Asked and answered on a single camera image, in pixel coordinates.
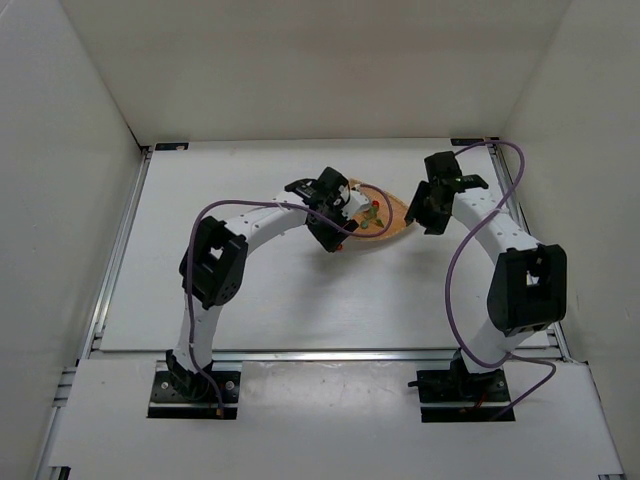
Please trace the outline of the fake strawberry sprig with leaves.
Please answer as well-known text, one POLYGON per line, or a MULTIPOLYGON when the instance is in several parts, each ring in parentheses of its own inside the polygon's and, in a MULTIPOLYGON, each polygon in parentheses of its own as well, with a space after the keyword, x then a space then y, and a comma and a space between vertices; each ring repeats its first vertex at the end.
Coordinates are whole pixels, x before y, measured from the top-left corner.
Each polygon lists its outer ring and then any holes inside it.
POLYGON ((377 200, 372 200, 369 208, 359 213, 358 223, 361 229, 378 228, 384 229, 386 227, 384 221, 379 216, 380 203, 377 200))

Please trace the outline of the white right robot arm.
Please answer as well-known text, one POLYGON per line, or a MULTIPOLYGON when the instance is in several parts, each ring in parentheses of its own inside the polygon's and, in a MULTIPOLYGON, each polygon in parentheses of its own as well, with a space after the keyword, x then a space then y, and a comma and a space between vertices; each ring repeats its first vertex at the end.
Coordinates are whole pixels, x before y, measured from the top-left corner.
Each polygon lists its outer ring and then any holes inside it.
POLYGON ((501 367, 535 332, 566 314, 567 255, 557 245, 544 245, 526 233, 496 200, 477 174, 465 175, 451 151, 424 160, 427 177, 411 201, 405 221, 427 235, 441 235, 450 220, 464 225, 465 248, 477 241, 494 266, 487 318, 470 341, 450 327, 459 344, 449 370, 457 379, 476 378, 501 367))

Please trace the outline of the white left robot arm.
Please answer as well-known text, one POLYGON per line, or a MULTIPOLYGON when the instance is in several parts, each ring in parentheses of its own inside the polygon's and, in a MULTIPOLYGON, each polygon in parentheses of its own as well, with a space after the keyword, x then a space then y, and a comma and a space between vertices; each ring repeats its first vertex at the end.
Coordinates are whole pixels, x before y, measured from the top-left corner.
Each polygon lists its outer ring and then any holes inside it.
POLYGON ((222 308, 239 292, 248 257, 291 229, 305 226, 328 252, 358 228, 369 198, 331 167, 300 179, 266 202, 224 200, 196 217, 179 273, 184 316, 176 346, 166 353, 173 388, 190 401, 220 395, 213 384, 212 344, 222 308))

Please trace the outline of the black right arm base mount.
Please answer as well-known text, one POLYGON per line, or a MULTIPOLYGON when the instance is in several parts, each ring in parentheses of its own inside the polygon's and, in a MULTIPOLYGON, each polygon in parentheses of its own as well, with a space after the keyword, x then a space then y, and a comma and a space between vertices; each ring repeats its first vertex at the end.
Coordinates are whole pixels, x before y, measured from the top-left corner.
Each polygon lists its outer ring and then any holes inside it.
POLYGON ((462 375, 452 370, 418 370, 407 384, 418 393, 422 423, 513 422, 512 412, 501 413, 511 403, 503 370, 462 375))

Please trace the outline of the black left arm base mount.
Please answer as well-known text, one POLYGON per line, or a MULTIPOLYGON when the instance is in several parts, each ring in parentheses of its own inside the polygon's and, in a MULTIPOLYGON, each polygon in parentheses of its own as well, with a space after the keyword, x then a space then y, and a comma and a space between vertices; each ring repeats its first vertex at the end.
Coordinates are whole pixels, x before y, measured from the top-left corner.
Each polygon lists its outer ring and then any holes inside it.
POLYGON ((168 352, 166 366, 156 370, 151 387, 147 417, 152 419, 235 420, 241 387, 238 370, 199 372, 184 369, 168 352))

